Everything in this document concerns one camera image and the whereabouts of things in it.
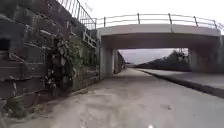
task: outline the fence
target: fence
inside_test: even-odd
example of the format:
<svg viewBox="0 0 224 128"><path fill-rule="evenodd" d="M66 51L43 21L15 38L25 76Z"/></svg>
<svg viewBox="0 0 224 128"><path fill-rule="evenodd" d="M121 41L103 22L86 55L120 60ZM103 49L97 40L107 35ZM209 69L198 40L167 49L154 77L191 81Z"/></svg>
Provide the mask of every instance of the fence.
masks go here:
<svg viewBox="0 0 224 128"><path fill-rule="evenodd" d="M224 30L224 25L215 20L175 14L135 14L104 17L97 20L97 27L127 24L183 24Z"/></svg>
<svg viewBox="0 0 224 128"><path fill-rule="evenodd" d="M96 29L96 19L90 17L79 0L57 0L71 15L78 19L89 30Z"/></svg>

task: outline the concrete bridge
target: concrete bridge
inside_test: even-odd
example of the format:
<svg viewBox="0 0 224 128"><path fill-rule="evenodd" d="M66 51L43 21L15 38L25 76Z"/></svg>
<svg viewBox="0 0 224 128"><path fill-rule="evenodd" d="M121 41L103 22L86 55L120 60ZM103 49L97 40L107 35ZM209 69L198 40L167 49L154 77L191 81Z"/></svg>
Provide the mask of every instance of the concrete bridge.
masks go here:
<svg viewBox="0 0 224 128"><path fill-rule="evenodd" d="M155 16L166 18L155 19ZM101 25L98 38L101 39L102 77L112 75L113 54L118 49L188 48L194 72L220 71L223 25L214 20L171 14L137 14L99 19L98 24Z"/></svg>

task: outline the concrete path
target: concrete path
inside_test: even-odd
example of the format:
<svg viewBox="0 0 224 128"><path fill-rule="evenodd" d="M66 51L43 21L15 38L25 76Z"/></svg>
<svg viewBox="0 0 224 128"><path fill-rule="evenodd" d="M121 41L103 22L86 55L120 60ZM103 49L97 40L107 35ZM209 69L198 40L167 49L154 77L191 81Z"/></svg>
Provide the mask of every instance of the concrete path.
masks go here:
<svg viewBox="0 0 224 128"><path fill-rule="evenodd" d="M128 69L10 128L223 128L223 119L223 99Z"/></svg>
<svg viewBox="0 0 224 128"><path fill-rule="evenodd" d="M163 71L163 70L151 70L151 69L143 69L143 70L158 75L168 76L175 79L197 83L200 85L207 85L215 88L224 89L223 74L202 74L192 72L176 72L176 71Z"/></svg>

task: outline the concrete wall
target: concrete wall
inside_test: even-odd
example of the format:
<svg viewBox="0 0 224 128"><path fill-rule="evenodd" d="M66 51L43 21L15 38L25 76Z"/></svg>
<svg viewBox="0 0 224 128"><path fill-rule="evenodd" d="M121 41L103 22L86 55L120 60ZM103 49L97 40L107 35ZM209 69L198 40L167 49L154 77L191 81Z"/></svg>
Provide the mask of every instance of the concrete wall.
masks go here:
<svg viewBox="0 0 224 128"><path fill-rule="evenodd" d="M218 49L216 48L190 48L189 64L193 72L217 73Z"/></svg>

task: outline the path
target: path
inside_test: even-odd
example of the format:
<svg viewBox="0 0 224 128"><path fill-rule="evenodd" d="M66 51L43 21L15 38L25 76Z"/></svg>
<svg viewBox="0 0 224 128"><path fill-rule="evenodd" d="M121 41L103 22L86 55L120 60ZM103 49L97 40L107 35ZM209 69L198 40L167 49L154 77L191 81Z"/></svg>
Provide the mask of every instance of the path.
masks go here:
<svg viewBox="0 0 224 128"><path fill-rule="evenodd" d="M224 99L128 69L10 128L222 128Z"/></svg>

